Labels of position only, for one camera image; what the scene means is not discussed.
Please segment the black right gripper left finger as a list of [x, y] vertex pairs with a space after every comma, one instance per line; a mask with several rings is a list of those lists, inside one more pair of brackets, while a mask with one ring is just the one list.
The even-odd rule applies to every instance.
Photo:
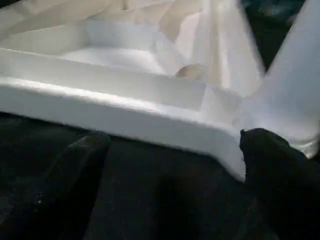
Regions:
[[75, 213], [85, 212], [92, 185], [109, 150], [103, 132], [62, 137], [5, 133], [0, 137], [0, 237], [60, 240]]

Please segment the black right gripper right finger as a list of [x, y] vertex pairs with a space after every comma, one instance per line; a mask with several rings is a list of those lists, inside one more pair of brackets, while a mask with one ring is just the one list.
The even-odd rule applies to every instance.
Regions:
[[281, 240], [320, 238], [320, 164], [264, 128], [240, 131], [245, 185]]

